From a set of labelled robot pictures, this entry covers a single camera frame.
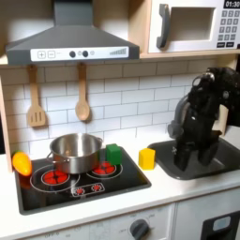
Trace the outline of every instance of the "black stovetop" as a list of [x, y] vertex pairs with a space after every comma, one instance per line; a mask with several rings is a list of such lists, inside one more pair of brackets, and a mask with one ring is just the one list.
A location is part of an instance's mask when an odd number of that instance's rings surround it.
[[[82, 174], [59, 172], [46, 159], [34, 160], [31, 177], [16, 172], [20, 213], [29, 215], [149, 188], [148, 179], [121, 150], [122, 165], [111, 166], [101, 157], [98, 169]], [[104, 151], [101, 150], [101, 156], [105, 156]]]

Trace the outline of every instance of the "microwave door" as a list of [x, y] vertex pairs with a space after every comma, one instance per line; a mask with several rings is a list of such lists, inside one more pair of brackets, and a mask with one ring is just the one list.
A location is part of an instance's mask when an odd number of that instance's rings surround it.
[[154, 0], [149, 52], [215, 50], [223, 1]]

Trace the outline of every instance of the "wooden spoon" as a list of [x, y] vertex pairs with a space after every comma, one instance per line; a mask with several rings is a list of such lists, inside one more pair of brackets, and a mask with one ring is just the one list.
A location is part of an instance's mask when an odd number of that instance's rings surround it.
[[32, 106], [27, 113], [27, 123], [31, 127], [44, 126], [46, 123], [46, 116], [43, 109], [38, 103], [38, 86], [37, 86], [37, 72], [38, 68], [36, 66], [29, 66], [27, 68], [29, 82], [30, 82], [30, 92], [32, 99]]
[[79, 64], [79, 102], [75, 108], [76, 114], [81, 121], [87, 120], [90, 108], [86, 101], [86, 65]]

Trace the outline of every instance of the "red burner ring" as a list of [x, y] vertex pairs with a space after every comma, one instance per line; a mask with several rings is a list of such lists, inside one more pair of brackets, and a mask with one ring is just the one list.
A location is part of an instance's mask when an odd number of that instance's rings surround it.
[[64, 184], [69, 179], [68, 174], [57, 170], [51, 170], [42, 175], [42, 181], [47, 185]]
[[115, 166], [112, 166], [108, 161], [103, 161], [100, 165], [93, 170], [97, 175], [109, 175], [115, 172]]

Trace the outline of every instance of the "microwave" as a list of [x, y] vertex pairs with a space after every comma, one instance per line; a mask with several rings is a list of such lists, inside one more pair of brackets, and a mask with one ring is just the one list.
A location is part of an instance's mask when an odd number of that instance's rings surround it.
[[152, 0], [149, 53], [240, 48], [240, 0]]

